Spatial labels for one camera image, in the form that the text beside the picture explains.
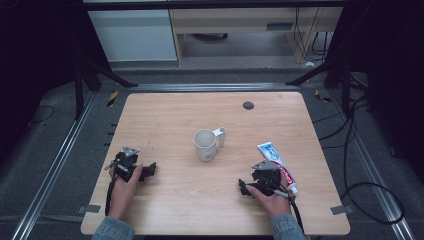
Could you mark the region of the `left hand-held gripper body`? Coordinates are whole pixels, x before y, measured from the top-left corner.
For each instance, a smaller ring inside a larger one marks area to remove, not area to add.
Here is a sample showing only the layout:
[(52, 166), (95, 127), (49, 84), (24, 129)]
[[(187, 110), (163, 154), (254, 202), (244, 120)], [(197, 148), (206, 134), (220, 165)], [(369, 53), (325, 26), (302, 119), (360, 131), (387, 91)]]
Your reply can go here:
[(128, 182), (137, 167), (139, 149), (124, 146), (121, 152), (118, 152), (113, 160), (112, 177), (120, 177)]

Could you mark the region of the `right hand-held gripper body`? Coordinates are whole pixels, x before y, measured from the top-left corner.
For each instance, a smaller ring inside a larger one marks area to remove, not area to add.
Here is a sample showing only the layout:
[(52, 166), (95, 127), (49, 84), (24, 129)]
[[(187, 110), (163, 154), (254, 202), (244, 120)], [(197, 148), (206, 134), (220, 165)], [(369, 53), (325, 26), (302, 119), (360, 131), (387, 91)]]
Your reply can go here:
[(271, 196), (276, 190), (280, 190), (280, 168), (269, 160), (262, 160), (252, 165), (254, 180), (253, 186), (262, 194)]

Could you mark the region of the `person's right hand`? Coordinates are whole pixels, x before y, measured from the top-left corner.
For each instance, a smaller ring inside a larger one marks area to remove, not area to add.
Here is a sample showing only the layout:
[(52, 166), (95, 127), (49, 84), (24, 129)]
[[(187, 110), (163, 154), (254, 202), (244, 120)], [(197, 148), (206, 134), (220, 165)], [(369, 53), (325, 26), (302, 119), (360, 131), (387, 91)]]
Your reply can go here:
[(257, 188), (250, 185), (247, 185), (246, 189), (256, 200), (259, 201), (270, 219), (280, 214), (291, 213), (290, 203), (286, 198), (276, 194), (266, 196)]

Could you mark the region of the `person's left hand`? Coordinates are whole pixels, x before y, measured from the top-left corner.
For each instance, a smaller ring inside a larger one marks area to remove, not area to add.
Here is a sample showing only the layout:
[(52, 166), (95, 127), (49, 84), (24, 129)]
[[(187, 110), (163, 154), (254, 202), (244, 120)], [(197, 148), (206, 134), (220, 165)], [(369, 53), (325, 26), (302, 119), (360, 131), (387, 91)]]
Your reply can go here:
[(115, 180), (115, 185), (111, 193), (109, 217), (123, 220), (127, 209), (131, 205), (135, 196), (139, 177), (142, 173), (142, 165), (137, 165), (133, 171), (132, 177), (125, 182), (120, 177)]

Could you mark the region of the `white blue toothpaste tube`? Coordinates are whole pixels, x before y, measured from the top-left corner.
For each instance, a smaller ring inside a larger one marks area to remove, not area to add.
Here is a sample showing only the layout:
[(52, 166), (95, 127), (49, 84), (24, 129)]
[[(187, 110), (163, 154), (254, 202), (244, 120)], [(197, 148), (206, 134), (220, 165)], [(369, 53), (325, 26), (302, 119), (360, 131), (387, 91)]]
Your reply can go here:
[(263, 154), (263, 156), (268, 160), (276, 164), (279, 168), (281, 168), (284, 172), (284, 177), (287, 180), (287, 190), (294, 196), (298, 194), (297, 182), (286, 168), (283, 160), (281, 159), (279, 153), (275, 149), (272, 142), (266, 142), (258, 145), (259, 151)]

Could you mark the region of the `clear plastic measuring cup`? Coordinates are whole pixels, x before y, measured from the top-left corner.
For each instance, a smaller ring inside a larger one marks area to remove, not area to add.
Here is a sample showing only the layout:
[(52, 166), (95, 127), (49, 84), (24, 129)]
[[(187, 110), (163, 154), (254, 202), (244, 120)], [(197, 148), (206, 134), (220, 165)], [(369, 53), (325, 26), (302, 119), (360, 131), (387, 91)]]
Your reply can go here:
[(218, 148), (223, 148), (225, 144), (226, 129), (220, 127), (215, 130), (201, 129), (193, 136), (196, 155), (199, 160), (212, 161)]

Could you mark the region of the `grey tape piece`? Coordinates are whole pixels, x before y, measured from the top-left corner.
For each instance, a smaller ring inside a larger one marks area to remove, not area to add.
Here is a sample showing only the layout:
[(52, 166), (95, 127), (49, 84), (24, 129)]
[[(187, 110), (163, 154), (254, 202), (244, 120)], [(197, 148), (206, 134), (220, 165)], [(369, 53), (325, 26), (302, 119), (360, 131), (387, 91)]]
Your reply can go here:
[(100, 206), (99, 205), (91, 205), (91, 204), (87, 204), (87, 205), (81, 205), (78, 209), (77, 212), (79, 214), (84, 214), (84, 213), (98, 213), (100, 211)]
[(333, 215), (350, 214), (354, 212), (351, 206), (339, 205), (330, 208)]

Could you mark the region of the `yellow black tape strip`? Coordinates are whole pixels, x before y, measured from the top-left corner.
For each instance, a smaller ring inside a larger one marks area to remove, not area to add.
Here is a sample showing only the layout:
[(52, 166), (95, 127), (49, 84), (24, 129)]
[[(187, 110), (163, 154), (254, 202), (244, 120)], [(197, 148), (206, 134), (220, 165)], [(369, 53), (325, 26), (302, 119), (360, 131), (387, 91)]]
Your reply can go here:
[(317, 99), (319, 99), (319, 100), (321, 100), (323, 102), (326, 102), (326, 103), (331, 103), (332, 102), (331, 98), (329, 98), (329, 97), (323, 97), (317, 89), (314, 90), (314, 95), (315, 95), (315, 97)]
[(115, 100), (118, 96), (118, 93), (119, 93), (118, 91), (114, 91), (114, 92), (111, 93), (109, 100), (107, 102), (107, 105), (106, 105), (107, 107), (113, 106), (113, 104), (114, 104), (114, 102), (115, 102)]

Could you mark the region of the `black metal stand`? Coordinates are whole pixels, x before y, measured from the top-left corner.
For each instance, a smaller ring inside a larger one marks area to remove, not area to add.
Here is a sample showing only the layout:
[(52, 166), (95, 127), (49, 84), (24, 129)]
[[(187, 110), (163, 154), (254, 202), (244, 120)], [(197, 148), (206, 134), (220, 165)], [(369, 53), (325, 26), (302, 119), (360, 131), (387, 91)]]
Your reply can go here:
[(83, 83), (86, 83), (90, 91), (97, 91), (101, 87), (100, 80), (97, 78), (97, 73), (106, 76), (125, 88), (137, 87), (137, 84), (124, 80), (111, 70), (107, 70), (91, 61), (83, 52), (76, 53), (73, 73), (76, 98), (76, 120), (82, 116), (84, 111)]
[(311, 79), (312, 77), (326, 72), (327, 77), (324, 81), (326, 88), (335, 88), (338, 83), (342, 84), (341, 104), (342, 110), (348, 116), (351, 116), (350, 88), (352, 82), (351, 60), (347, 53), (336, 53), (329, 57), (323, 64), (315, 67), (301, 77), (287, 82), (289, 86), (298, 86)]

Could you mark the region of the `white cabinet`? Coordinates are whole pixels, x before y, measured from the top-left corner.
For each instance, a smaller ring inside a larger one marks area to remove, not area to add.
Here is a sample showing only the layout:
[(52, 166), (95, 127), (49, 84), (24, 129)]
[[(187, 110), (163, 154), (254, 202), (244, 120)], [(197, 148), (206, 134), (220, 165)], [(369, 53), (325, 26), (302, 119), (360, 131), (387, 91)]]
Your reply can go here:
[(167, 10), (90, 11), (109, 62), (176, 61)]

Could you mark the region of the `aluminium floor rail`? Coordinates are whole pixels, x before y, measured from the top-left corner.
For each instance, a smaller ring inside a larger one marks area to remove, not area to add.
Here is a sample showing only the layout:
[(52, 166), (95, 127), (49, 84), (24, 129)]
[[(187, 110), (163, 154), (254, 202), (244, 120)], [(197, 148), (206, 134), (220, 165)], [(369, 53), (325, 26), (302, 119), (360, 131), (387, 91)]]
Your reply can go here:
[(29, 207), (20, 218), (16, 229), (11, 237), (11, 240), (27, 240), (35, 223), (37, 222), (49, 195), (62, 171), (67, 158), (73, 149), (77, 137), (84, 125), (93, 105), (93, 102), (98, 95), (97, 92), (89, 92), (87, 99), (83, 102), (83, 110), (81, 115), (73, 121), (70, 130), (68, 131), (65, 140), (58, 150), (52, 165), (46, 173), (37, 193), (31, 201)]
[[(342, 121), (347, 125), (346, 138), (343, 143), (343, 183), (345, 190), (341, 199), (348, 199), (357, 211), (364, 214), (368, 219), (376, 223), (389, 226), (393, 230), (397, 240), (416, 240), (408, 222), (405, 219), (405, 207), (403, 203), (400, 198), (388, 188), (355, 126), (355, 111), (357, 109), (357, 104), (360, 103), (363, 98), (359, 97), (357, 100), (350, 102), (351, 116), (348, 116), (342, 110), (341, 95), (335, 90), (330, 90), (329, 94), (334, 101), (335, 107), (339, 111)], [(366, 181), (355, 183), (348, 182), (347, 154), (349, 146), (351, 146), (355, 151), (357, 159), (367, 176)], [(368, 187), (372, 189), (375, 198), (378, 200), (384, 213), (384, 218), (378, 218), (373, 215), (370, 210), (365, 210), (352, 197), (353, 191), (358, 190), (361, 187)]]

